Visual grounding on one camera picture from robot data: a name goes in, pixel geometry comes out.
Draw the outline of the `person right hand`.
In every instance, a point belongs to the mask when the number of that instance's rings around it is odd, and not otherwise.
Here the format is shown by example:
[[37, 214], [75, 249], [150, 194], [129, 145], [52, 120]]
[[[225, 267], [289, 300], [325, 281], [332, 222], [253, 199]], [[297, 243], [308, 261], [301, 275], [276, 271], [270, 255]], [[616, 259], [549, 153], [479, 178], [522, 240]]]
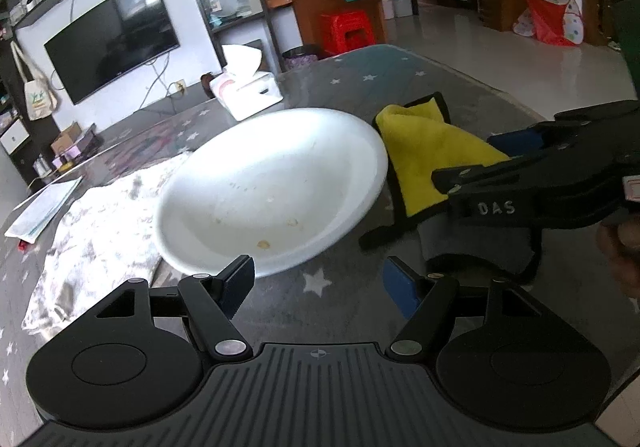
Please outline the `person right hand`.
[[632, 299], [640, 294], [639, 235], [639, 217], [634, 216], [616, 225], [600, 224], [596, 237], [613, 279]]

